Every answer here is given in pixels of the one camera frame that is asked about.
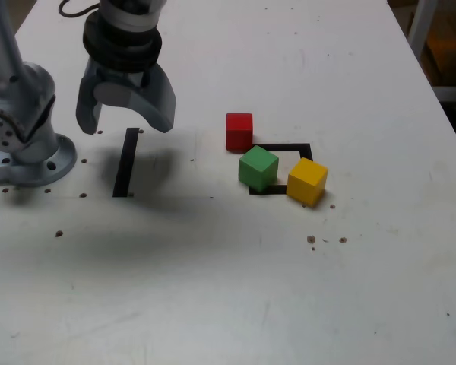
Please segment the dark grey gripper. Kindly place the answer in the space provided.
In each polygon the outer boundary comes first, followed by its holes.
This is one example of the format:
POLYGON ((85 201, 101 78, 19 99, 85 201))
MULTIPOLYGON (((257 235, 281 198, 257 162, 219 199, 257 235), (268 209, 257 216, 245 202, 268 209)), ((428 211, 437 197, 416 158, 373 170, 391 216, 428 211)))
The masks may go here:
POLYGON ((80 82, 76 106, 76 119, 84 133, 96 133, 103 104, 132 110, 162 133, 167 133, 174 125, 176 95, 158 64, 129 73, 98 65, 90 57, 80 82))

